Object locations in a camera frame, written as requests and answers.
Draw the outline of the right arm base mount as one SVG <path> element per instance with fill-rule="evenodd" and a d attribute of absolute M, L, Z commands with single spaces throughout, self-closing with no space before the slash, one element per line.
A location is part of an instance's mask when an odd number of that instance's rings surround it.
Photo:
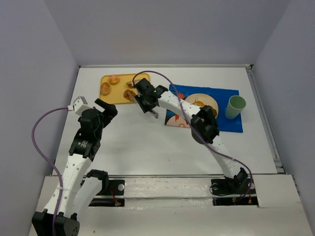
<path fill-rule="evenodd" d="M 213 206 L 258 206 L 258 199 L 254 182 L 250 178 L 244 187 L 233 190 L 224 178 L 212 179 L 209 192 L 213 196 Z"/>

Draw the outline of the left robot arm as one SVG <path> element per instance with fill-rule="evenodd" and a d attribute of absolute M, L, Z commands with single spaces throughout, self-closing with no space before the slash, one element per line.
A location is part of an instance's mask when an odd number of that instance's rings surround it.
<path fill-rule="evenodd" d="M 109 186 L 108 173 L 90 170 L 104 128 L 118 114 L 116 106 L 96 99 L 95 104 L 103 108 L 89 107 L 86 99 L 77 97 L 72 105 L 64 108 L 78 115 L 80 128 L 70 146 L 63 172 L 50 161 L 41 150 L 38 153 L 55 170 L 59 183 L 42 211 L 36 211 L 32 225 L 39 236 L 76 236 L 80 230 L 80 215 L 86 211 L 93 198 Z"/>

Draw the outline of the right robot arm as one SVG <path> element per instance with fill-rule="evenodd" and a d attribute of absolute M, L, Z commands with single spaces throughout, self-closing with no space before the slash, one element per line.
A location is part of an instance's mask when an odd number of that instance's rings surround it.
<path fill-rule="evenodd" d="M 185 119 L 191 128 L 194 140 L 206 147 L 221 167 L 227 184 L 227 194 L 249 194 L 252 185 L 252 173 L 241 161 L 230 156 L 220 138 L 218 124 L 210 106 L 199 107 L 181 99 L 163 86 L 154 87 L 146 79 L 131 84 L 137 90 L 135 100 L 144 113 L 153 112 L 161 107 Z"/>

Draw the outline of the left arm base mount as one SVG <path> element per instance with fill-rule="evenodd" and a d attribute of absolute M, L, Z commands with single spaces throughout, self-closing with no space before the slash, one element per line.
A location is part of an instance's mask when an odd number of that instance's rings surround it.
<path fill-rule="evenodd" d="M 110 179 L 105 171 L 90 170 L 86 178 L 96 178 L 101 181 L 101 190 L 90 203 L 90 207 L 124 207 L 124 179 Z"/>

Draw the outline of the small brown bread roll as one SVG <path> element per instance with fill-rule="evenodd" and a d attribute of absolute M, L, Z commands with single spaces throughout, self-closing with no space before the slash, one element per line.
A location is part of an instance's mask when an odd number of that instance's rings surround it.
<path fill-rule="evenodd" d="M 127 90 L 124 91 L 123 96 L 128 101 L 134 102 L 136 94 L 135 94 L 135 92 L 127 89 Z"/>

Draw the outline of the metal serving tongs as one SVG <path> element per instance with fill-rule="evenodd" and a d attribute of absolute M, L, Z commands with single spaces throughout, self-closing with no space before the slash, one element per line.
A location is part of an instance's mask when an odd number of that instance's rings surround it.
<path fill-rule="evenodd" d="M 141 94 L 135 96 L 135 101 L 138 103 L 143 113 L 150 113 L 154 118 L 158 118 L 158 113 L 154 111 L 156 104 L 152 98 Z"/>

